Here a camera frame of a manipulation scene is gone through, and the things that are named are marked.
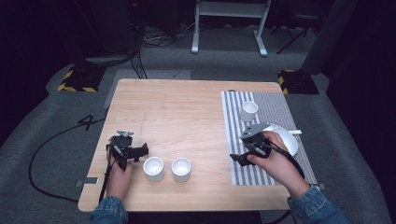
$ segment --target black equipment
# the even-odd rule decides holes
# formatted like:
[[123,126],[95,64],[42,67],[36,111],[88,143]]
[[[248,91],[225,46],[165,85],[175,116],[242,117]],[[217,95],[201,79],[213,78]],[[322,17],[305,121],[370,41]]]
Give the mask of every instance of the black equipment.
[[110,138],[110,144],[106,146],[106,148],[110,149],[111,155],[116,159],[119,167],[125,171],[126,162],[128,159],[134,159],[134,161],[139,161],[140,157],[146,156],[149,154],[149,148],[147,143],[145,143],[142,147],[131,147],[133,138],[130,132],[122,132],[117,131],[120,135],[112,136]]
[[278,147],[265,138],[262,130],[266,129],[268,126],[268,124],[260,123],[247,127],[244,130],[243,135],[240,137],[245,148],[247,148],[247,152],[242,155],[230,154],[230,157],[233,159],[233,161],[238,161],[241,166],[255,165],[254,163],[248,161],[248,155],[255,155],[267,159],[270,156],[271,150],[273,149],[285,156],[304,178],[303,169],[301,168],[300,164],[289,154],[289,152]]

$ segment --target white ceramic cup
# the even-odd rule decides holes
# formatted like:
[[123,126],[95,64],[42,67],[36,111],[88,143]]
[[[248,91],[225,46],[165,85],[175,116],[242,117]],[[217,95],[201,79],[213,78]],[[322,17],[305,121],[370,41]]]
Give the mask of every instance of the white ceramic cup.
[[158,157],[150,157],[143,164],[146,177],[152,182],[158,182],[163,179],[165,171],[163,169],[163,160]]
[[239,117],[244,122],[251,122],[256,118],[259,107],[252,101],[246,101],[242,104]]
[[186,182],[190,178],[191,163],[185,158],[177,158],[172,162],[173,177],[177,182]]

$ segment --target human hand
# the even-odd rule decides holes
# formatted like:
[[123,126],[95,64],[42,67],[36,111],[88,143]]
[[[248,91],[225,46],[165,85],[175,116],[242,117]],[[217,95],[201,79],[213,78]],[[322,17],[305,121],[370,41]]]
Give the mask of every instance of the human hand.
[[113,164],[113,167],[111,168],[110,177],[108,178],[106,195],[114,196],[123,200],[129,186],[131,185],[133,167],[130,162],[127,162],[126,169],[123,171],[117,162],[114,162],[115,159],[113,156],[111,155],[110,157],[110,162]]
[[[288,150],[279,134],[269,131],[263,131],[262,133],[270,142],[284,150]],[[300,176],[294,165],[285,156],[275,150],[271,152],[267,159],[255,155],[248,155],[247,159],[260,166],[273,179],[284,185],[293,198],[306,193],[310,188],[309,184]]]

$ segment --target denim sleeve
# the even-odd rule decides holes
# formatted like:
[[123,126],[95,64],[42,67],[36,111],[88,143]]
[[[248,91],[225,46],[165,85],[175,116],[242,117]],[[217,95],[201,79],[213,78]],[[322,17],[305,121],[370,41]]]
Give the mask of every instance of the denim sleeve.
[[315,187],[298,198],[288,198],[291,212],[303,223],[349,223],[344,213]]
[[105,197],[91,214],[91,224],[122,224],[125,220],[125,209],[122,201],[113,196]]

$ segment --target table leg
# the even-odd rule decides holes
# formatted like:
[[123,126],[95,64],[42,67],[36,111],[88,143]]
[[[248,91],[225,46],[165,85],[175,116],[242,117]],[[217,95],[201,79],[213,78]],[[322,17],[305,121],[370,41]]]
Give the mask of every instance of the table leg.
[[197,1],[196,7],[195,7],[195,31],[194,31],[194,36],[192,38],[192,48],[191,48],[191,53],[198,53],[198,44],[199,44],[199,4],[200,1]]
[[266,57],[268,55],[267,50],[265,49],[264,43],[262,42],[262,29],[265,24],[265,20],[267,19],[268,11],[270,9],[271,0],[267,0],[265,3],[264,10],[262,11],[262,19],[260,20],[259,30],[253,31],[254,37],[256,38],[257,46],[260,50],[260,55],[262,57]]

